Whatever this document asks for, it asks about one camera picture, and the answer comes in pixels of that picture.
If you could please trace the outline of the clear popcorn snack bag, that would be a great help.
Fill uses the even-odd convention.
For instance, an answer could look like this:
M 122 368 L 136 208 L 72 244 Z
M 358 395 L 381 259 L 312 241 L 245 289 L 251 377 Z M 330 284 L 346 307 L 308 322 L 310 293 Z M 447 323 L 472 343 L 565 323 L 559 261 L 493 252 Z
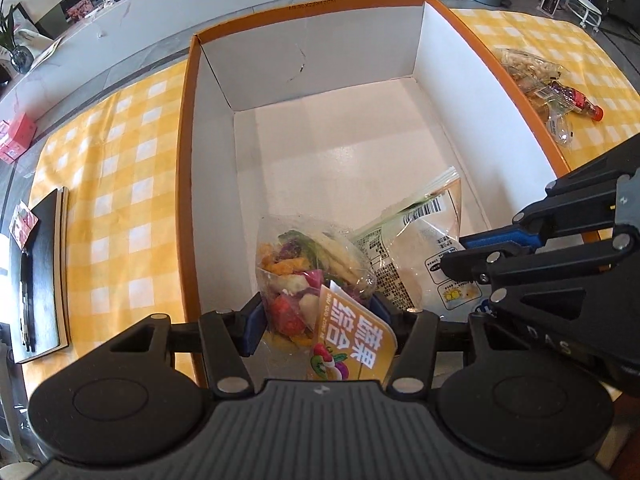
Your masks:
M 551 86 L 544 86 L 526 94 L 548 133 L 559 145 L 573 141 L 573 126 L 568 114 L 572 108 L 562 94 Z

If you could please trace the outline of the white snack bag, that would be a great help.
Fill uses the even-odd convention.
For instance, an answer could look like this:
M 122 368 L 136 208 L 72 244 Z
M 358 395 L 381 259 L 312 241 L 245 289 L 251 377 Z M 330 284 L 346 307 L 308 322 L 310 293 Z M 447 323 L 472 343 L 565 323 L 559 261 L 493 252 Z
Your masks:
M 474 282 L 448 278 L 440 260 L 462 249 L 462 184 L 450 167 L 350 234 L 369 261 L 378 292 L 405 311 L 427 310 L 464 323 L 484 300 Z

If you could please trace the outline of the mixed veggie crisps bag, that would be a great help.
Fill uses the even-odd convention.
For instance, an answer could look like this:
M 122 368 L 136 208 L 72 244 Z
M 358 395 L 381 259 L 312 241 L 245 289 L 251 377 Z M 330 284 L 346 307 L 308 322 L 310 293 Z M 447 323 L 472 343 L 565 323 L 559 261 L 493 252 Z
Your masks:
M 376 277 L 344 230 L 308 217 L 262 218 L 255 272 L 267 341 L 285 354 L 281 375 L 384 382 L 397 337 L 372 310 Z

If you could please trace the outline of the small cola bottle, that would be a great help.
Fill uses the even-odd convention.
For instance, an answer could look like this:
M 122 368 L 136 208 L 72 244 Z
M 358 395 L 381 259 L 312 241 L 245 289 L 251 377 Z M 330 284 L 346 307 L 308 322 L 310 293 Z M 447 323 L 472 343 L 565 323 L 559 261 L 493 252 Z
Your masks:
M 586 116 L 594 122 L 600 122 L 604 116 L 604 110 L 588 98 L 579 90 L 561 84 L 559 81 L 554 80 L 551 83 L 551 88 L 564 100 L 567 106 L 578 115 Z

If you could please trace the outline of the black notebook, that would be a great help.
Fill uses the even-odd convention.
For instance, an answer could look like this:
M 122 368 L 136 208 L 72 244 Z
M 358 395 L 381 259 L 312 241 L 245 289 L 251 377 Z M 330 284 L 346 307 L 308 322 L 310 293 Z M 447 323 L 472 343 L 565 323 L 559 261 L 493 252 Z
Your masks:
M 14 361 L 35 361 L 70 345 L 66 300 L 68 189 L 55 188 L 32 208 L 20 203 L 9 224 L 16 321 Z

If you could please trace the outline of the white small stool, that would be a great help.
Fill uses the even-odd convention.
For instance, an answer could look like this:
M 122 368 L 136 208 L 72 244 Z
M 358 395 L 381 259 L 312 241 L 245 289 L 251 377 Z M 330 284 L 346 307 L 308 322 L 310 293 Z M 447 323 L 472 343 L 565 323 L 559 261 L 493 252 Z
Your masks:
M 591 27 L 594 32 L 600 30 L 602 12 L 591 0 L 566 0 L 565 7 L 578 18 L 582 29 Z

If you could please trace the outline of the orange cardboard box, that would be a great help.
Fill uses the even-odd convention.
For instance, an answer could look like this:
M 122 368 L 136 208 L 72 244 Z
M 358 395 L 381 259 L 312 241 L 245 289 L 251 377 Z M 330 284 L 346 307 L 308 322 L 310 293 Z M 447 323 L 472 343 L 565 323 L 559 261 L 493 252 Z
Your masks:
M 572 166 L 438 0 L 321 0 L 200 32 L 180 113 L 186 308 L 238 310 L 256 294 L 262 218 L 358 229 L 451 168 L 471 234 L 508 224 Z

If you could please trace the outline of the yellow checkered tablecloth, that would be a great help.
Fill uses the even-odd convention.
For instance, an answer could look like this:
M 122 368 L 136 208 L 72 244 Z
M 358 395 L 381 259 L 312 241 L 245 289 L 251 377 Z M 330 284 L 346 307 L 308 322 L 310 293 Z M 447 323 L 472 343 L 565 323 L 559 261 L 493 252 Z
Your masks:
M 600 122 L 568 114 L 574 138 L 558 147 L 570 170 L 638 132 L 638 92 L 580 27 L 516 12 L 453 11 L 494 55 L 518 49 L 563 65 L 567 73 L 558 81 L 604 110 Z M 180 113 L 188 58 L 108 96 L 44 144 L 29 203 L 68 189 L 70 345 L 24 365 L 27 391 L 150 314 L 182 323 L 203 313 L 186 308 L 179 257 Z

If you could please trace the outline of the pink storage case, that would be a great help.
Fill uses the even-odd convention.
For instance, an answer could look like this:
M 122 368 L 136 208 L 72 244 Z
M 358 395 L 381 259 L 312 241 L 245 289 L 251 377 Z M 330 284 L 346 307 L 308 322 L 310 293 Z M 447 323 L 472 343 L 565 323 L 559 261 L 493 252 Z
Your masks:
M 10 122 L 2 120 L 0 138 L 0 158 L 6 164 L 13 164 L 30 147 L 37 126 L 26 113 L 16 115 Z

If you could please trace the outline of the blue glass plant vase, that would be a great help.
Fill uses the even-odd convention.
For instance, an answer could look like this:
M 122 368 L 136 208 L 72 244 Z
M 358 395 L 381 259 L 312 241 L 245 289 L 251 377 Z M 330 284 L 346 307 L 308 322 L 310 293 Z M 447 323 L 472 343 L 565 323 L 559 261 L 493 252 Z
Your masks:
M 10 52 L 10 62 L 14 70 L 22 75 L 28 74 L 34 62 L 34 56 L 28 47 L 16 46 Z

